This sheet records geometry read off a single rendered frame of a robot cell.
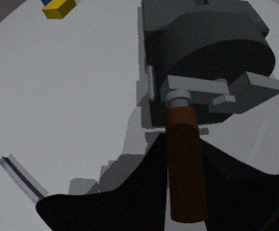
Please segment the yellow cube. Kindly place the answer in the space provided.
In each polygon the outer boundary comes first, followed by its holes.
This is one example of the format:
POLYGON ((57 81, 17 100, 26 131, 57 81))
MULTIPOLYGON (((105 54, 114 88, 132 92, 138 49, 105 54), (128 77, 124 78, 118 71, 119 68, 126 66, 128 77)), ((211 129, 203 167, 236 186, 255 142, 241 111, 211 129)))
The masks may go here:
POLYGON ((51 0, 51 3, 47 4, 42 10, 47 18, 62 19, 75 7, 77 7, 77 4, 74 0, 51 0))

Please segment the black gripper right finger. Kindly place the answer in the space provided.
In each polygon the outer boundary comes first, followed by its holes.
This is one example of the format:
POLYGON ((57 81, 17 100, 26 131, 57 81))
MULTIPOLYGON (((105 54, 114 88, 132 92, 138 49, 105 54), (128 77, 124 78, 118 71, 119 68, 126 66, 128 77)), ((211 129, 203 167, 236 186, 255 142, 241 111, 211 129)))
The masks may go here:
POLYGON ((267 174, 201 140, 208 231, 267 231, 279 217, 279 174, 267 174))

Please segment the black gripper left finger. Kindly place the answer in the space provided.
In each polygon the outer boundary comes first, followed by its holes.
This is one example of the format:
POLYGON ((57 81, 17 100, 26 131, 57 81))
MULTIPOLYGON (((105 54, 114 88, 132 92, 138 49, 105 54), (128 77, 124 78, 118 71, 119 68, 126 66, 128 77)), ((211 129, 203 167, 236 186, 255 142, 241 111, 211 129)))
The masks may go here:
POLYGON ((48 195, 36 211, 51 231, 164 231, 166 171, 166 135, 159 134, 119 188, 48 195))

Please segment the blue block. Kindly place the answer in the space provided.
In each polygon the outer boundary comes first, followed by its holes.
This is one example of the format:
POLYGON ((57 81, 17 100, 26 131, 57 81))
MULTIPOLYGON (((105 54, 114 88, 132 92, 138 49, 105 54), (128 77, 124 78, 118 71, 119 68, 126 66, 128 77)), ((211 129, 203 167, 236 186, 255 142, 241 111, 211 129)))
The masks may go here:
POLYGON ((51 0, 40 0, 44 4, 43 7, 46 7, 47 4, 51 3, 51 0))

